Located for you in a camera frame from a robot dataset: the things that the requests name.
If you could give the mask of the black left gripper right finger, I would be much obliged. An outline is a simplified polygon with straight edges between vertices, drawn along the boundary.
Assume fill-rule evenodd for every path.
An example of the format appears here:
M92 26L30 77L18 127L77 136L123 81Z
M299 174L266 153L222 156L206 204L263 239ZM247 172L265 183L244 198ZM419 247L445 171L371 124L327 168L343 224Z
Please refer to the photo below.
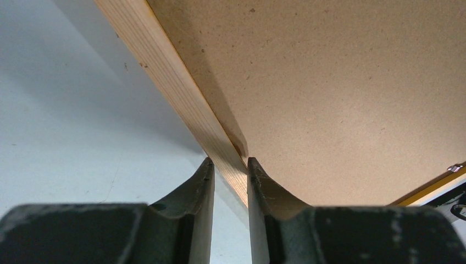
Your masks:
M451 223L427 206L311 206L248 159L253 263L465 263Z

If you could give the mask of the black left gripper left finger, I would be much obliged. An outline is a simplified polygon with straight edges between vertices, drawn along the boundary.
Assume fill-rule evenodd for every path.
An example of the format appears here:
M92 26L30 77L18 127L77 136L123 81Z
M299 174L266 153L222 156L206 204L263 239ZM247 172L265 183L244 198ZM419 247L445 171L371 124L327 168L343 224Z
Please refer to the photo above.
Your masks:
M150 205L43 203L1 219L1 263L209 263L214 164Z

